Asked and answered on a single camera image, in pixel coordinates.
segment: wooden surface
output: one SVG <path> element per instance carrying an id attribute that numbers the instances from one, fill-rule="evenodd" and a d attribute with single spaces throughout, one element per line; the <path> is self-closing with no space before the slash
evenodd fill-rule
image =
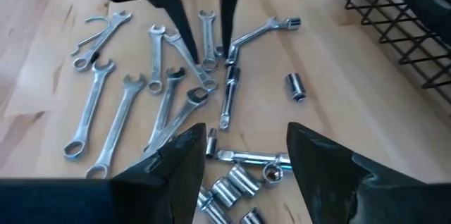
<path id="1" fill-rule="evenodd" d="M 197 13 L 218 12 L 218 0 L 183 0 L 202 50 Z M 0 0 L 0 176 L 84 177 L 96 161 L 121 100 L 125 75 L 149 76 L 152 24 L 173 29 L 168 16 L 145 0 L 113 4 L 107 0 Z M 74 135 L 92 84 L 90 72 L 77 73 L 69 56 L 81 39 L 103 28 L 85 24 L 94 15 L 111 16 L 125 9 L 133 19 L 106 45 L 100 61 L 117 64 L 106 82 L 94 119 L 89 152 L 77 163 L 63 158 L 62 149 Z M 341 0 L 240 0 L 234 37 L 263 24 L 270 16 L 300 16 L 294 32 L 271 32 L 242 49 L 241 87 L 230 132 L 220 132 L 218 147 L 277 153 L 286 151 L 290 121 L 311 129 L 359 153 L 425 182 L 451 180 L 451 132 L 430 104 L 382 54 L 374 40 L 357 26 L 358 18 L 342 9 Z M 219 21 L 215 40 L 219 44 Z M 177 51 L 163 46 L 163 66 L 184 63 Z M 308 92 L 300 104 L 291 102 L 283 78 L 298 72 Z M 198 122 L 217 127 L 223 98 L 223 67 L 213 76 L 219 90 L 183 125 Z M 191 72 L 178 90 L 173 109 L 197 86 Z M 113 160 L 118 173 L 137 160 L 154 124 L 161 97 L 146 90 L 137 97 Z M 231 166 L 207 163 L 209 187 Z M 236 222 L 252 206 L 269 223 L 310 223 L 295 179 L 243 199 L 228 213 Z M 207 223 L 198 213 L 194 223 Z"/>

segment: wooden table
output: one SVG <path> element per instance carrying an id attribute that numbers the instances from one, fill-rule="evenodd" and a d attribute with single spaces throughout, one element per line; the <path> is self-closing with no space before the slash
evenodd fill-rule
<path id="1" fill-rule="evenodd" d="M 202 50 L 201 9 L 218 12 L 218 0 L 183 0 L 198 49 Z M 152 24 L 173 29 L 164 11 L 147 1 L 113 4 L 107 0 L 0 0 L 0 175 L 2 177 L 83 177 L 97 159 L 121 100 L 122 79 L 149 76 Z M 106 45 L 100 61 L 117 64 L 106 82 L 94 119 L 89 153 L 77 163 L 62 149 L 78 125 L 92 83 L 90 72 L 78 73 L 69 56 L 75 44 L 103 28 L 85 24 L 94 15 L 127 10 L 133 19 Z M 287 151 L 290 121 L 425 182 L 451 179 L 450 130 L 439 119 L 372 39 L 358 18 L 342 9 L 341 0 L 240 0 L 234 37 L 262 25 L 270 16 L 300 16 L 298 31 L 270 32 L 242 49 L 240 91 L 229 132 L 218 134 L 220 149 L 277 153 Z M 219 20 L 215 40 L 220 42 Z M 178 52 L 163 45 L 163 66 L 184 66 Z M 283 88 L 284 77 L 298 72 L 308 98 L 295 103 Z M 220 86 L 208 104 L 180 129 L 198 122 L 218 127 L 224 69 L 213 74 Z M 197 86 L 191 72 L 181 84 L 173 111 L 188 89 Z M 113 173 L 137 160 L 154 124 L 161 97 L 141 92 L 132 108 L 114 156 Z M 231 166 L 208 162 L 209 187 Z M 252 206 L 269 223 L 310 223 L 297 183 L 286 175 L 281 185 L 241 200 L 228 214 L 237 221 Z M 207 223 L 198 213 L 194 223 Z"/>

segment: open-end wrench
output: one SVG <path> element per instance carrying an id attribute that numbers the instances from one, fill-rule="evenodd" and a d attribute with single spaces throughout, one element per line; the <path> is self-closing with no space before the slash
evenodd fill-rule
<path id="1" fill-rule="evenodd" d="M 146 77 L 140 74 L 138 81 L 131 81 L 130 76 L 124 77 L 124 95 L 122 97 L 121 104 L 119 105 L 116 116 L 114 117 L 113 124 L 110 127 L 108 136 L 106 137 L 104 148 L 101 150 L 100 156 L 96 163 L 87 170 L 86 178 L 94 178 L 97 174 L 101 175 L 100 178 L 107 178 L 110 174 L 111 159 L 114 155 L 114 150 L 118 145 L 119 139 L 130 112 L 130 107 L 135 100 L 138 92 L 146 86 Z"/>
<path id="2" fill-rule="evenodd" d="M 199 19 L 202 21 L 202 35 L 204 37 L 204 60 L 202 61 L 203 69 L 210 73 L 218 67 L 216 57 L 214 54 L 213 41 L 213 21 L 216 14 L 212 11 L 206 14 L 203 10 L 199 12 Z"/>
<path id="3" fill-rule="evenodd" d="M 94 16 L 94 17 L 88 18 L 88 19 L 85 20 L 85 23 L 90 23 L 90 22 L 92 22 L 92 21 L 94 21 L 94 20 L 104 20 L 104 21 L 106 21 L 106 28 L 105 28 L 105 30 L 109 27 L 109 25 L 111 25 L 110 20 L 109 20 L 107 17 L 104 17 L 104 16 Z M 79 42 L 79 43 L 77 44 L 77 47 L 75 48 L 75 50 L 72 51 L 72 53 L 71 53 L 70 55 L 71 55 L 71 56 L 77 55 L 77 54 L 80 52 L 80 48 L 81 48 L 83 45 L 85 45 L 85 44 L 91 42 L 92 40 L 95 40 L 95 39 L 97 39 L 98 37 L 100 37 L 100 35 L 101 35 L 103 32 L 105 32 L 105 30 L 102 30 L 101 32 L 99 32 L 99 33 L 97 33 L 97 34 L 95 34 L 95 35 L 93 35 L 93 36 L 91 36 L 91 37 L 88 37 L 87 39 L 84 39 L 84 40 L 82 40 L 81 42 Z"/>
<path id="4" fill-rule="evenodd" d="M 237 66 L 229 66 L 225 75 L 225 92 L 221 117 L 219 119 L 219 130 L 227 130 L 232 118 L 233 102 L 240 81 L 241 70 Z"/>
<path id="5" fill-rule="evenodd" d="M 151 94 L 159 95 L 163 91 L 161 81 L 161 39 L 166 31 L 164 26 L 157 28 L 152 25 L 149 28 L 149 36 L 152 38 L 152 71 L 150 72 L 150 81 L 148 84 Z"/>
<path id="6" fill-rule="evenodd" d="M 185 69 L 181 68 L 178 72 L 173 72 L 171 68 L 169 68 L 166 71 L 166 74 L 166 90 L 164 92 L 163 99 L 161 100 L 160 110 L 156 116 L 154 130 L 152 131 L 148 144 L 154 141 L 154 139 L 160 135 L 161 131 L 166 126 L 169 112 L 171 111 L 171 106 L 174 102 L 175 89 L 185 77 Z"/>
<path id="7" fill-rule="evenodd" d="M 100 56 L 100 49 L 105 45 L 111 35 L 113 35 L 119 26 L 128 22 L 131 18 L 132 14 L 126 14 L 125 11 L 114 13 L 111 24 L 96 39 L 96 42 L 92 45 L 89 51 L 86 51 L 83 55 L 73 61 L 73 67 L 79 72 L 87 70 L 91 63 L 94 63 L 98 59 Z"/>
<path id="8" fill-rule="evenodd" d="M 240 46 L 252 41 L 270 30 L 297 30 L 300 25 L 301 18 L 298 17 L 287 18 L 283 21 L 277 20 L 276 17 L 269 18 L 263 26 L 233 41 L 232 45 L 230 45 L 228 58 L 225 60 L 225 66 L 237 65 Z M 216 55 L 223 56 L 223 54 L 221 55 L 222 50 L 223 48 L 221 46 L 217 47 Z"/>
<path id="9" fill-rule="evenodd" d="M 219 161 L 261 167 L 274 163 L 279 165 L 283 170 L 292 170 L 290 157 L 286 153 L 262 154 L 245 151 L 219 150 L 216 152 L 216 157 Z"/>
<path id="10" fill-rule="evenodd" d="M 104 83 L 108 75 L 114 71 L 116 65 L 110 59 L 105 66 L 99 66 L 99 62 L 94 62 L 92 65 L 92 72 L 94 73 L 94 81 L 92 83 L 91 92 L 87 98 L 85 109 L 83 110 L 80 124 L 78 124 L 72 141 L 63 149 L 63 155 L 70 159 L 76 159 L 81 156 L 81 153 L 86 149 L 87 140 L 89 137 L 89 129 L 91 128 L 92 119 L 99 103 L 100 94 L 104 88 Z"/>
<path id="11" fill-rule="evenodd" d="M 199 107 L 205 105 L 208 92 L 202 87 L 196 87 L 187 92 L 187 98 L 183 107 L 175 115 L 174 119 L 160 132 L 159 136 L 154 138 L 144 150 L 142 159 L 150 157 L 160 147 L 168 142 L 177 129 L 185 122 L 190 114 Z"/>
<path id="12" fill-rule="evenodd" d="M 215 91 L 218 88 L 218 82 L 210 77 L 210 75 L 200 66 L 197 65 L 191 57 L 190 51 L 186 47 L 182 37 L 175 30 L 175 34 L 169 36 L 164 35 L 164 39 L 171 45 L 175 46 L 179 51 L 180 55 L 185 59 L 188 66 L 194 71 L 197 78 L 200 81 L 201 86 L 206 89 L 209 93 Z"/>

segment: wrench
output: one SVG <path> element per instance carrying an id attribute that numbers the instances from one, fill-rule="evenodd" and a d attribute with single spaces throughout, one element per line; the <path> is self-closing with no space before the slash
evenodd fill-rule
<path id="1" fill-rule="evenodd" d="M 292 170 L 288 154 L 261 154 L 245 151 L 219 150 L 216 152 L 219 161 L 241 163 L 253 166 L 266 166 L 270 163 L 279 165 L 283 170 Z"/>
<path id="2" fill-rule="evenodd" d="M 149 28 L 149 36 L 152 38 L 152 71 L 148 87 L 153 95 L 159 95 L 163 91 L 163 83 L 161 82 L 161 39 L 165 31 L 164 26 L 156 28 L 155 25 L 152 25 Z"/>
<path id="3" fill-rule="evenodd" d="M 225 75 L 225 92 L 223 105 L 221 109 L 221 117 L 219 118 L 219 130 L 227 130 L 230 126 L 232 118 L 233 102 L 240 81 L 241 70 L 237 66 L 229 66 Z"/>
<path id="4" fill-rule="evenodd" d="M 217 67 L 216 57 L 214 54 L 214 41 L 213 41 L 213 21 L 216 18 L 216 14 L 212 11 L 210 14 L 206 14 L 203 10 L 199 12 L 199 19 L 202 21 L 202 35 L 204 36 L 204 60 L 202 61 L 202 68 L 210 73 Z"/>
<path id="5" fill-rule="evenodd" d="M 149 138 L 149 143 L 154 141 L 156 137 L 158 137 L 161 131 L 166 126 L 168 121 L 169 112 L 171 111 L 172 103 L 174 102 L 175 97 L 175 89 L 178 84 L 185 77 L 185 69 L 181 68 L 178 72 L 172 72 L 171 68 L 166 71 L 166 91 L 164 92 L 163 99 L 161 100 L 160 110 L 158 115 L 156 116 L 154 130 L 152 131 L 152 135 Z"/>
<path id="6" fill-rule="evenodd" d="M 208 73 L 205 72 L 204 69 L 200 65 L 197 65 L 191 57 L 190 51 L 186 47 L 182 37 L 178 33 L 178 30 L 175 30 L 175 34 L 169 36 L 167 34 L 164 35 L 164 39 L 171 45 L 175 46 L 180 55 L 186 60 L 188 66 L 194 71 L 197 78 L 200 81 L 201 86 L 206 89 L 209 93 L 213 92 L 218 88 L 218 82 L 210 77 Z"/>
<path id="7" fill-rule="evenodd" d="M 160 132 L 159 136 L 154 138 L 146 147 L 142 159 L 150 157 L 160 147 L 166 144 L 190 114 L 195 109 L 205 105 L 207 98 L 209 97 L 208 92 L 202 87 L 191 89 L 186 95 L 187 99 L 183 107 L 178 111 L 177 115 L 175 115 L 174 119 Z"/>
<path id="8" fill-rule="evenodd" d="M 89 51 L 73 61 L 72 66 L 79 72 L 86 71 L 91 63 L 94 63 L 100 56 L 100 49 L 105 45 L 108 39 L 123 23 L 128 22 L 132 18 L 132 14 L 125 14 L 125 11 L 120 11 L 113 14 L 111 24 L 102 32 L 92 45 Z"/>
<path id="9" fill-rule="evenodd" d="M 111 159 L 114 155 L 114 150 L 118 145 L 119 139 L 130 112 L 130 107 L 135 100 L 137 94 L 146 86 L 146 78 L 143 74 L 140 74 L 138 81 L 131 81 L 130 76 L 124 77 L 124 95 L 122 97 L 121 104 L 119 105 L 116 116 L 114 117 L 113 124 L 110 127 L 108 136 L 106 137 L 104 148 L 101 150 L 100 156 L 96 163 L 87 170 L 86 178 L 94 178 L 96 174 L 103 174 L 101 177 L 105 179 L 110 174 Z"/>
<path id="10" fill-rule="evenodd" d="M 85 109 L 83 110 L 80 123 L 75 132 L 72 141 L 69 142 L 63 149 L 64 157 L 68 159 L 76 159 L 81 156 L 85 150 L 87 140 L 89 137 L 89 130 L 92 124 L 92 118 L 99 103 L 100 94 L 104 88 L 104 83 L 108 75 L 114 71 L 116 65 L 110 59 L 105 66 L 99 66 L 99 62 L 94 62 L 92 65 L 92 72 L 94 73 L 94 81 L 92 83 L 91 92 L 87 98 Z"/>
<path id="11" fill-rule="evenodd" d="M 111 25 L 110 20 L 109 20 L 108 18 L 106 18 L 106 17 L 103 17 L 103 16 L 94 16 L 94 17 L 88 18 L 88 19 L 85 20 L 85 23 L 90 23 L 90 22 L 92 22 L 92 21 L 94 21 L 94 20 L 104 20 L 104 21 L 106 21 L 106 28 L 108 28 L 108 27 Z M 99 32 L 99 33 L 97 33 L 97 34 L 95 34 L 95 35 L 93 35 L 93 36 L 91 36 L 91 37 L 88 37 L 87 39 L 84 39 L 83 41 L 79 42 L 79 43 L 77 44 L 77 47 L 75 48 L 75 51 L 72 51 L 72 53 L 71 53 L 70 55 L 71 55 L 71 56 L 77 55 L 77 54 L 80 52 L 80 48 L 81 48 L 83 45 L 85 45 L 85 44 L 91 42 L 92 40 L 97 39 L 98 37 L 100 37 L 100 35 L 101 35 L 103 32 L 105 32 L 105 30 L 102 30 L 101 32 Z"/>
<path id="12" fill-rule="evenodd" d="M 233 41 L 232 45 L 230 45 L 228 57 L 225 60 L 225 66 L 236 66 L 238 64 L 240 46 L 252 41 L 253 39 L 256 39 L 257 37 L 263 35 L 266 32 L 269 32 L 270 30 L 297 30 L 300 25 L 301 18 L 298 17 L 286 18 L 284 21 L 279 21 L 276 17 L 269 18 L 263 26 Z M 222 50 L 223 48 L 221 46 L 216 48 L 216 55 L 224 56 L 223 54 L 221 54 Z"/>

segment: wire rack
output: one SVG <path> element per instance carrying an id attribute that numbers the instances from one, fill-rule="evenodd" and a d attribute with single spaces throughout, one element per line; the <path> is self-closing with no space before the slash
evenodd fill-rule
<path id="1" fill-rule="evenodd" d="M 362 16 L 362 25 L 370 25 L 377 30 L 380 44 L 389 44 L 396 50 L 400 56 L 397 60 L 399 65 L 413 67 L 420 76 L 421 88 L 434 89 L 451 106 L 450 46 L 426 28 L 402 0 L 363 0 L 365 4 L 361 3 L 362 0 L 345 1 L 347 10 L 355 10 Z M 380 17 L 372 19 L 370 15 L 373 13 L 378 13 Z M 411 34 L 405 23 L 416 26 L 416 35 Z"/>

